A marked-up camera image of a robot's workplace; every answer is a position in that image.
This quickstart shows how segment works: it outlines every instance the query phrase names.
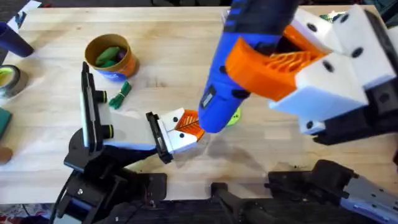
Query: green cable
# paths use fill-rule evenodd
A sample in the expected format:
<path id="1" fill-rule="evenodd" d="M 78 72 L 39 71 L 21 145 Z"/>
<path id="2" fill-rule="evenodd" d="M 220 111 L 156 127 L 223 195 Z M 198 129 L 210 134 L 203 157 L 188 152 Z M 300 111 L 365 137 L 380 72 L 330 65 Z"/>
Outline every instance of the green cable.
<path id="1" fill-rule="evenodd" d="M 123 103 L 123 100 L 125 99 L 127 94 L 129 94 L 130 90 L 131 90 L 130 83 L 125 81 L 123 83 L 123 86 L 122 86 L 122 89 L 120 90 L 120 92 L 114 98 L 112 98 L 112 100 L 109 102 L 109 106 L 113 107 L 115 110 L 119 109 L 119 107 Z"/>

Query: screw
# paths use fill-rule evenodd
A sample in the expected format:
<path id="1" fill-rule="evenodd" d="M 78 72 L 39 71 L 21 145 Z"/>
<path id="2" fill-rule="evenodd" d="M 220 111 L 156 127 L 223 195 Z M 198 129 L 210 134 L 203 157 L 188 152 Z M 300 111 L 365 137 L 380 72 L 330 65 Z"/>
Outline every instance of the screw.
<path id="1" fill-rule="evenodd" d="M 343 17 L 341 18 L 340 22 L 344 23 L 347 19 L 348 19 L 348 14 L 343 15 Z"/>
<path id="2" fill-rule="evenodd" d="M 351 54 L 351 56 L 352 56 L 353 58 L 357 58 L 357 57 L 359 57 L 359 56 L 362 54 L 362 52 L 363 52 L 363 48 L 362 48 L 362 47 L 358 47 L 357 49 L 355 49 L 355 50 L 353 51 L 353 53 Z"/>
<path id="3" fill-rule="evenodd" d="M 385 103 L 390 99 L 390 95 L 388 95 L 388 93 L 383 93 L 380 97 L 379 97 L 379 101 L 381 103 Z"/>
<path id="4" fill-rule="evenodd" d="M 326 70 L 328 70 L 329 72 L 333 72 L 335 69 L 333 68 L 333 66 L 326 60 L 324 60 L 322 62 L 323 66 L 325 67 Z"/>
<path id="5" fill-rule="evenodd" d="M 312 32 L 318 31 L 317 27 L 316 27 L 314 24 L 307 23 L 307 27 L 308 27 Z"/>
<path id="6" fill-rule="evenodd" d="M 220 71 L 222 74 L 226 74 L 225 66 L 224 66 L 224 65 L 223 65 L 223 66 L 220 66 L 220 67 L 219 67 L 219 71 Z"/>
<path id="7" fill-rule="evenodd" d="M 307 129 L 311 129 L 312 126 L 313 126 L 313 122 L 312 122 L 312 121 L 309 121 L 309 122 L 307 123 L 307 125 L 306 125 Z"/>

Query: wooden tabletop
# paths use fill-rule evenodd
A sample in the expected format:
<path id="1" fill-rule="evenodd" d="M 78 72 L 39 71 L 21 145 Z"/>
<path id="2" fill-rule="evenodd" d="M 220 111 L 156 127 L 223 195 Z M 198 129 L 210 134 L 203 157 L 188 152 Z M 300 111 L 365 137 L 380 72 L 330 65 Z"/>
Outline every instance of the wooden tabletop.
<path id="1" fill-rule="evenodd" d="M 346 6 L 308 6 L 315 14 Z M 27 58 L 9 53 L 4 64 L 29 74 L 29 86 L 1 106 L 13 114 L 0 145 L 14 158 L 0 166 L 0 203 L 54 202 L 72 171 L 63 165 L 68 142 L 80 124 L 80 72 L 88 42 L 106 33 L 127 38 L 141 67 L 123 106 L 115 113 L 144 116 L 179 107 L 196 110 L 221 34 L 223 7 L 52 8 L 29 12 L 20 34 L 36 50 Z M 120 83 L 99 73 L 96 87 L 116 94 Z M 227 182 L 241 197 L 263 197 L 268 172 L 310 170 L 319 159 L 354 169 L 398 193 L 391 162 L 396 137 L 384 135 L 322 146 L 299 133 L 294 116 L 267 109 L 252 95 L 242 118 L 219 134 L 206 134 L 195 150 L 164 165 L 157 156 L 130 166 L 138 172 L 165 172 L 167 199 L 208 198 L 212 182 Z"/>

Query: blue power drill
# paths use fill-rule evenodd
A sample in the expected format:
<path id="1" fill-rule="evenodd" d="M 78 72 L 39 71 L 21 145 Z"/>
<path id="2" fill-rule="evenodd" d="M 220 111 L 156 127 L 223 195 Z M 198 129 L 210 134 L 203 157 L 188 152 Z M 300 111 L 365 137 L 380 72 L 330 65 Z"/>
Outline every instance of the blue power drill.
<path id="1" fill-rule="evenodd" d="M 234 0 L 218 42 L 204 94 L 200 100 L 199 125 L 206 132 L 221 131 L 250 92 L 227 74 L 225 61 L 237 39 L 264 55 L 273 53 L 299 5 L 297 0 Z"/>

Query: black cable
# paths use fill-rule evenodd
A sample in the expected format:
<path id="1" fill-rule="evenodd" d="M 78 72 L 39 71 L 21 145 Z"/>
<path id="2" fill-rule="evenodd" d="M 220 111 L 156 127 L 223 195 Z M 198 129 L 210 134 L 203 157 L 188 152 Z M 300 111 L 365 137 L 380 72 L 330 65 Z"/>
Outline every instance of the black cable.
<path id="1" fill-rule="evenodd" d="M 27 215 L 28 217 L 31 217 L 31 215 L 29 214 L 29 212 L 27 212 L 27 209 L 26 209 L 25 205 L 24 205 L 24 204 L 21 204 L 21 206 L 22 206 L 22 208 L 25 210 L 26 215 Z"/>
<path id="2" fill-rule="evenodd" d="M 54 223 L 55 214 L 57 213 L 58 204 L 60 203 L 61 198 L 62 198 L 62 196 L 64 195 L 64 193 L 65 193 L 65 191 L 66 191 L 66 189 L 67 189 L 67 185 L 68 185 L 70 179 L 71 179 L 75 174 L 76 174 L 76 171 L 73 171 L 73 172 L 70 174 L 70 176 L 68 177 L 68 179 L 67 179 L 67 181 L 65 182 L 65 184 L 63 185 L 62 190 L 61 190 L 60 194 L 58 195 L 57 200 L 56 200 L 55 203 L 54 203 L 54 206 L 52 207 L 52 211 L 51 211 L 51 216 L 50 216 L 49 224 L 53 224 L 53 223 Z"/>

